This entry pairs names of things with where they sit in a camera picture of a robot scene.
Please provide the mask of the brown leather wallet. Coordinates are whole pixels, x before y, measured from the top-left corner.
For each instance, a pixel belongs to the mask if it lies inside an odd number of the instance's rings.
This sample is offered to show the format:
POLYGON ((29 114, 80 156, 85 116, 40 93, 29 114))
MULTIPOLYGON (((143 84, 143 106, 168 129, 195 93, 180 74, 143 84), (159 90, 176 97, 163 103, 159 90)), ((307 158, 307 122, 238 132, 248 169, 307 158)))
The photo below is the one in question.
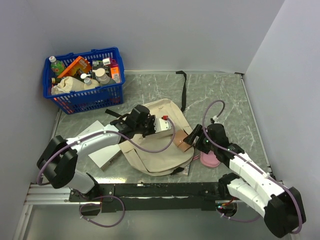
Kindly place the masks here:
POLYGON ((188 149, 190 149, 192 147, 190 144, 184 142, 184 139, 188 136, 189 135, 182 129, 175 132, 175 136, 173 138, 173 143, 182 152, 186 152, 188 149))

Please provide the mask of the cream canvas backpack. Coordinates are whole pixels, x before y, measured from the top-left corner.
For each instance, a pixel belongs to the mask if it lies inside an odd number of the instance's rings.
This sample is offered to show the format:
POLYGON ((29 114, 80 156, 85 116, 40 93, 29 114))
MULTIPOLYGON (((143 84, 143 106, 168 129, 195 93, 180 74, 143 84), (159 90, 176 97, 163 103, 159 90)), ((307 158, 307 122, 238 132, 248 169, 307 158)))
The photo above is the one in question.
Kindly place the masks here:
POLYGON ((192 128, 183 114, 186 100, 187 87, 184 83, 181 107, 168 98, 143 104, 156 118, 168 116, 174 123, 175 130, 171 129, 146 137, 137 134, 132 139, 137 146, 129 141, 120 143, 120 150, 133 168, 150 176, 165 176, 173 173, 179 167, 184 168, 191 162, 195 152, 193 147, 182 152, 173 143, 175 132, 178 130, 184 130, 187 134, 192 132, 192 128))

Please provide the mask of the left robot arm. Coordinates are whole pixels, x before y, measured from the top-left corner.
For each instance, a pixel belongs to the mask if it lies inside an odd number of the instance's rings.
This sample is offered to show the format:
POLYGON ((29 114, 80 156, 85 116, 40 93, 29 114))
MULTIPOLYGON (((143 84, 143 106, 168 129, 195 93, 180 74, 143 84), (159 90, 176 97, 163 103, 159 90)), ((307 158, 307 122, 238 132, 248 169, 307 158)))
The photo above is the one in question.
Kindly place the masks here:
POLYGON ((44 185, 42 177, 45 177, 55 189, 69 187, 87 201, 95 200, 101 187, 90 173, 76 169, 78 160, 104 147, 131 141, 135 135, 155 134, 156 119, 147 107, 137 105, 99 130, 67 139, 60 135, 53 137, 36 163, 39 169, 36 183, 44 185))

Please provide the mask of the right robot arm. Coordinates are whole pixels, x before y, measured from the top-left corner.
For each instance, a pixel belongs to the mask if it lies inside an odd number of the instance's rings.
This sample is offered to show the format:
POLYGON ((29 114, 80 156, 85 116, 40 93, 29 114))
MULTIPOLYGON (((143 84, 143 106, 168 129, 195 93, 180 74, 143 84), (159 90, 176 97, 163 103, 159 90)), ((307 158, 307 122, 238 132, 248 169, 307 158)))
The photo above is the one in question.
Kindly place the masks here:
POLYGON ((183 141, 202 153, 214 153, 232 171, 219 179, 218 193, 223 199, 235 197, 246 203, 278 238, 300 232, 306 222, 300 192, 255 164, 239 145, 229 141, 222 124, 213 122, 207 128, 198 124, 183 141))

